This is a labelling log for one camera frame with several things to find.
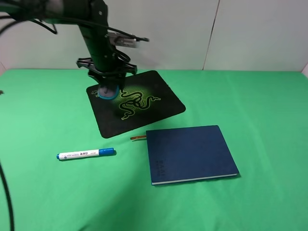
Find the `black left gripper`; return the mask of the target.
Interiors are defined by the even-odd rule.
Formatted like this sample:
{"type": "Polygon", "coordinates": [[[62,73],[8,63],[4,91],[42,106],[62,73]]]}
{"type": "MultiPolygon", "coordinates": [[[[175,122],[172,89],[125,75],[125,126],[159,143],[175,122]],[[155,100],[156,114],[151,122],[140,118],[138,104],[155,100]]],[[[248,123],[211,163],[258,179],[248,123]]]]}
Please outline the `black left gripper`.
{"type": "Polygon", "coordinates": [[[101,86],[115,85],[122,90],[125,86],[126,74],[137,73],[137,66],[122,60],[115,62],[115,67],[107,67],[106,70],[100,70],[94,64],[92,58],[79,58],[76,62],[78,68],[88,69],[88,76],[94,79],[101,86]]]}

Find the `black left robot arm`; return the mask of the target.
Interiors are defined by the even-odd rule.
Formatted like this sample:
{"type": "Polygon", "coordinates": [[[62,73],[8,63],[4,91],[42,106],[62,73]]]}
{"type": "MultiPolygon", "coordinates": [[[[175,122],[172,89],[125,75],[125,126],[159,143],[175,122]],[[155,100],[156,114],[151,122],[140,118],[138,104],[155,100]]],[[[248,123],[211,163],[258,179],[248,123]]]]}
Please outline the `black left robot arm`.
{"type": "Polygon", "coordinates": [[[90,53],[79,58],[77,66],[88,70],[88,75],[107,89],[123,89],[126,74],[136,74],[137,67],[130,58],[116,49],[121,39],[135,42],[143,39],[108,25],[108,6],[103,0],[2,0],[0,11],[13,21],[0,32],[23,23],[33,22],[57,34],[56,28],[46,24],[77,25],[90,53]]]}

